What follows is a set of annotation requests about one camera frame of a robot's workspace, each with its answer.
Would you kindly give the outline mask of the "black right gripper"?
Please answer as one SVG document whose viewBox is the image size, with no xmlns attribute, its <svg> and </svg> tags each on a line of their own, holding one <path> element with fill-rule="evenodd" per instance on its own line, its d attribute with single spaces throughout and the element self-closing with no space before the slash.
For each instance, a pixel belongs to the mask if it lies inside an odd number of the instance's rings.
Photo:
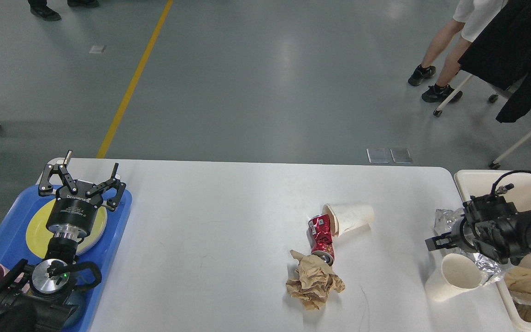
<svg viewBox="0 0 531 332">
<path fill-rule="evenodd" d="M 429 252 L 441 249 L 460 248 L 468 254 L 476 254 L 478 250 L 474 247 L 474 233 L 466 217 L 461 217 L 454 225 L 454 235 L 446 232 L 425 240 L 426 248 Z"/>
</svg>

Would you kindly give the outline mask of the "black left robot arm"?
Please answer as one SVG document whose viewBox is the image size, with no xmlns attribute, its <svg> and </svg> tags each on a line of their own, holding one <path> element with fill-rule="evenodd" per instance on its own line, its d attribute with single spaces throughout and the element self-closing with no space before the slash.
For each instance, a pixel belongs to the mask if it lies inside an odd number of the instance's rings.
<svg viewBox="0 0 531 332">
<path fill-rule="evenodd" d="M 0 332 L 85 332 L 103 292 L 131 206 L 118 163 L 99 184 L 74 179 L 67 156 L 0 225 Z"/>
</svg>

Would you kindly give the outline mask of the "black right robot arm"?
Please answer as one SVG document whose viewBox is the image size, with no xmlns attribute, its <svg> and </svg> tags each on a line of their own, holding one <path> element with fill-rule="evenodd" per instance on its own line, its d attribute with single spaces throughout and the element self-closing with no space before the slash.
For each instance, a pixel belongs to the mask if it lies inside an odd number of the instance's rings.
<svg viewBox="0 0 531 332">
<path fill-rule="evenodd" d="M 482 254 L 497 263 L 518 266 L 531 254 L 531 210 L 519 212 L 504 194 L 513 185 L 500 185 L 498 178 L 489 193 L 472 196 L 463 203 L 463 219 L 451 231 L 426 239 L 429 251 L 460 248 Z"/>
</svg>

